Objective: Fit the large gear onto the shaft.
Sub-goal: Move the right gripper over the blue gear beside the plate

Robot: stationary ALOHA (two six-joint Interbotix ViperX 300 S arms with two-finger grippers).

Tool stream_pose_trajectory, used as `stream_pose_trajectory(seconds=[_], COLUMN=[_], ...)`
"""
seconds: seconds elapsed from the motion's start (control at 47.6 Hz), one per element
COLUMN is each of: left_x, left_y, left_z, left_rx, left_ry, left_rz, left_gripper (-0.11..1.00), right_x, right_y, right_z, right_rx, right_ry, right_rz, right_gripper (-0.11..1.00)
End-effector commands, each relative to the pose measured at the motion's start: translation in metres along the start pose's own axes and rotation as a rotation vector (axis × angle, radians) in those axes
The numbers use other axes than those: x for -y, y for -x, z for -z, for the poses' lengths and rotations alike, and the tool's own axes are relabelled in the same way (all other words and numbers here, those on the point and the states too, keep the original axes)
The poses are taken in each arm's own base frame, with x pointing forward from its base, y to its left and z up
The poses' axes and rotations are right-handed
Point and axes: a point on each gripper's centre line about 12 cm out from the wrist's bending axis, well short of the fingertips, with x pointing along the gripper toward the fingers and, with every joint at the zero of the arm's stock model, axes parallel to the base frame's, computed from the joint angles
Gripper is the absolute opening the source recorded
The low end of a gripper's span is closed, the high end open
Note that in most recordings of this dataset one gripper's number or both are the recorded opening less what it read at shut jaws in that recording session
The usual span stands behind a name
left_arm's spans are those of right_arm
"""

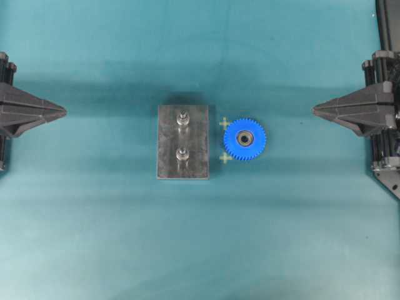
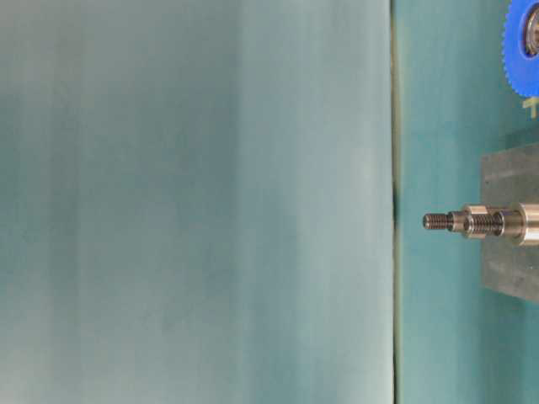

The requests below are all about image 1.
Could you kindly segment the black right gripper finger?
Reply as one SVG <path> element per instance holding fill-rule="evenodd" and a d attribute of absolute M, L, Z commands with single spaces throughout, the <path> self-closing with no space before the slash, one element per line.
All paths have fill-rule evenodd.
<path fill-rule="evenodd" d="M 394 104 L 393 83 L 390 81 L 372 84 L 345 96 L 328 100 L 314 106 L 312 111 L 319 113 L 327 109 L 385 104 Z"/>
<path fill-rule="evenodd" d="M 386 129 L 394 129 L 392 114 L 333 114 L 328 112 L 313 112 L 317 117 L 339 124 L 352 130 L 359 137 L 369 137 Z"/>

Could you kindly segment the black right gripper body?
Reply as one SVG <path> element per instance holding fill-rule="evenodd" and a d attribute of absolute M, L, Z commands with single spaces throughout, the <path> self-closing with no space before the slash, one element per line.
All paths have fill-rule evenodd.
<path fill-rule="evenodd" d="M 362 64 L 366 86 L 389 81 L 394 94 L 395 129 L 383 129 L 372 135 L 371 169 L 373 171 L 392 171 L 399 169 L 399 53 L 376 51 L 372 59 Z"/>

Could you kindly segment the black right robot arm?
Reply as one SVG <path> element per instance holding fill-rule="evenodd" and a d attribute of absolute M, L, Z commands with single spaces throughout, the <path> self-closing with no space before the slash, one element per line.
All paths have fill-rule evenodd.
<path fill-rule="evenodd" d="M 399 1 L 376 1 L 381 48 L 362 63 L 365 87 L 314 106 L 315 116 L 368 138 L 374 177 L 399 196 Z"/>

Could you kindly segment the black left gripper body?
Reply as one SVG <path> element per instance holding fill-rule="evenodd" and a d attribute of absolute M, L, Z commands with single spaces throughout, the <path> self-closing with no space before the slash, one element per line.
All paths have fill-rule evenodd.
<path fill-rule="evenodd" d="M 13 85 L 14 73 L 17 67 L 13 62 L 9 61 L 9 56 L 5 52 L 1 52 L 1 82 Z M 1 132 L 1 170 L 6 168 L 6 135 Z"/>

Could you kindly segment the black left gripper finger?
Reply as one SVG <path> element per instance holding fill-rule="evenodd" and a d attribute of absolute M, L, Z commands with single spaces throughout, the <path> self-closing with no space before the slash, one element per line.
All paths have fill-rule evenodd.
<path fill-rule="evenodd" d="M 18 138 L 24 132 L 32 128 L 38 127 L 42 124 L 50 123 L 57 119 L 61 119 L 65 115 L 65 112 L 56 112 L 47 116 L 35 116 L 31 120 L 19 120 L 7 125 L 1 124 L 1 135 L 6 136 L 7 138 Z"/>
<path fill-rule="evenodd" d="M 26 91 L 20 90 L 4 82 L 1 83 L 1 103 L 12 106 L 22 106 L 25 108 L 39 108 L 60 111 L 64 113 L 66 112 L 62 106 L 36 97 Z"/>

